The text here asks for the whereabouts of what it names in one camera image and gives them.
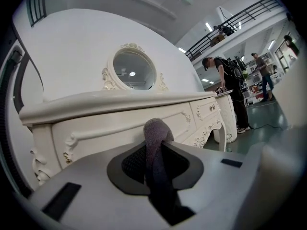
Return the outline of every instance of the ceiling light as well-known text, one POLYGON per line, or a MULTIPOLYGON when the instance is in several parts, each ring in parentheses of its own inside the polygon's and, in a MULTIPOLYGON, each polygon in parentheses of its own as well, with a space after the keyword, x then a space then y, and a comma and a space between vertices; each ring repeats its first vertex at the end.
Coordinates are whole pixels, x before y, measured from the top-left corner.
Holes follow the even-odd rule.
POLYGON ((211 28, 211 26, 209 25, 208 22, 206 22, 206 26, 208 27, 209 31, 212 32, 212 28, 211 28))
POLYGON ((178 48, 181 52, 186 53, 186 51, 182 48, 178 48))
POLYGON ((270 48, 272 48, 274 43, 275 43, 275 40, 271 41, 270 46, 268 47, 268 50, 270 50, 270 48))

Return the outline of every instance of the floor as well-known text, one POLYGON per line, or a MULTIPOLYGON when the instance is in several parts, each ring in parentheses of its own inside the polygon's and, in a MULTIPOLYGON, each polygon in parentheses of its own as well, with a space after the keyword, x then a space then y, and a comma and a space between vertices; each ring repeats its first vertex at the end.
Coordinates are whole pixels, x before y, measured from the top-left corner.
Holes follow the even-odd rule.
MULTIPOLYGON (((274 127, 287 128, 287 121, 283 112, 278 105, 277 101, 267 101, 264 103, 256 103, 248 106, 248 120, 249 124, 253 128, 261 127, 265 124, 272 125, 274 127)), ((251 129, 243 134, 238 134, 237 139, 227 144, 227 148, 230 148, 232 152, 241 154, 247 154, 249 148, 258 142, 266 142, 273 135, 281 132, 280 128, 273 128, 271 126, 264 126, 259 129, 251 129)), ((211 133, 206 145, 206 149, 218 150, 219 146, 215 142, 213 132, 211 133)))

